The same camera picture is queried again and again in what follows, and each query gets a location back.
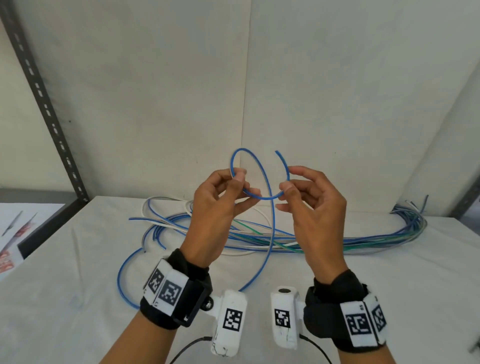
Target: hand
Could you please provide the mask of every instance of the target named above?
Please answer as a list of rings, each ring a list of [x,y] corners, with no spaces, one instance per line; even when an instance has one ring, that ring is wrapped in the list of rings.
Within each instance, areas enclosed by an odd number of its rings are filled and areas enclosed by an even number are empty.
[[[260,201],[250,197],[235,204],[239,198],[248,197],[243,188],[261,195],[258,188],[251,188],[245,181],[245,169],[235,168],[234,171],[232,179],[230,170],[216,170],[195,191],[192,221],[180,251],[188,262],[196,266],[206,268],[220,256],[232,220]]]
[[[347,201],[322,172],[303,166],[288,169],[310,181],[282,182],[279,200],[287,203],[276,207],[293,215],[295,237],[308,265],[319,282],[330,284],[348,269],[343,257]]]

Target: black cable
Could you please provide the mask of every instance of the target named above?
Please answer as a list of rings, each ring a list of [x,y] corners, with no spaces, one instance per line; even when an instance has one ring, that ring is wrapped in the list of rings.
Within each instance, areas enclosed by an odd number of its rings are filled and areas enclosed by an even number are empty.
[[[320,350],[322,352],[322,354],[324,355],[324,357],[327,359],[327,361],[332,364],[330,358],[328,357],[327,353],[324,352],[324,350],[318,346],[315,342],[313,342],[312,340],[310,340],[308,337],[300,334],[300,339],[304,339],[305,341],[308,341],[310,344],[313,344],[318,350]]]
[[[173,358],[173,360],[170,362],[170,364],[173,364],[179,358],[179,356],[182,355],[183,352],[185,350],[187,350],[189,347],[191,347],[193,344],[196,344],[196,343],[201,342],[201,341],[212,341],[212,337],[211,336],[204,336],[202,338],[198,338],[197,340],[192,341],[190,344],[188,344],[182,350],[180,350],[180,352],[177,355],[175,355],[175,358]]]

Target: white table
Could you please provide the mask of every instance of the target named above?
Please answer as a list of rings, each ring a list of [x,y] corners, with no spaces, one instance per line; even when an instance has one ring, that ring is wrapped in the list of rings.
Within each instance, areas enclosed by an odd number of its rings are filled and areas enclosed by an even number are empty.
[[[139,216],[143,200],[96,197],[37,249],[0,284],[0,363],[97,363],[135,315],[119,296],[117,272],[125,258],[140,247],[147,222]],[[182,203],[155,201],[169,215]],[[262,222],[255,211],[245,219]],[[278,226],[292,231],[288,214]],[[416,241],[369,256],[348,256],[347,263],[379,296],[388,320],[389,347],[398,363],[478,363],[467,352],[480,334],[480,237],[451,218],[428,218]],[[403,226],[396,216],[349,213],[346,236],[393,232]],[[79,241],[79,270],[72,239]],[[161,236],[169,251],[182,236]],[[125,272],[124,287],[136,301],[152,266],[164,254],[149,240]],[[240,288],[260,266],[262,253],[222,256],[211,266],[214,293]],[[178,363],[325,363],[311,344],[288,351],[273,341],[270,291],[291,285],[302,296],[312,273],[302,255],[276,254],[246,291],[249,303],[239,354],[232,360],[213,356],[208,343],[188,349]],[[199,313],[193,325],[181,328],[171,356],[195,338],[211,335],[213,319]],[[304,334],[313,336],[304,330]],[[338,363],[330,340],[315,339]]]

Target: fingernail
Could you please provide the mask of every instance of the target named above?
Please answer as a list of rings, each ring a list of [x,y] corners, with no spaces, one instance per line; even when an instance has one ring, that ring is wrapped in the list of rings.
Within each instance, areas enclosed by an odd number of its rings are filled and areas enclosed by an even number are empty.
[[[293,183],[290,181],[282,182],[282,191],[286,192],[289,188],[293,187]]]
[[[233,177],[233,179],[240,182],[245,181],[245,172],[243,172],[242,170],[237,172],[237,174],[235,175],[235,177]]]

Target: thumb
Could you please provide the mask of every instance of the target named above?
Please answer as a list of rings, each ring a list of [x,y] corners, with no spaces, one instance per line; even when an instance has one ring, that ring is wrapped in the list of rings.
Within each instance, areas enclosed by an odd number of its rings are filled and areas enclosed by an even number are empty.
[[[285,195],[285,199],[288,202],[291,213],[295,214],[300,211],[300,209],[305,208],[305,204],[301,200],[301,194],[295,185],[290,181],[285,181],[280,184],[280,187]]]
[[[245,173],[242,171],[237,172],[235,177],[231,179],[227,184],[227,189],[225,190],[224,195],[220,198],[222,201],[228,203],[234,203],[235,200],[240,195],[243,185],[245,184]]]

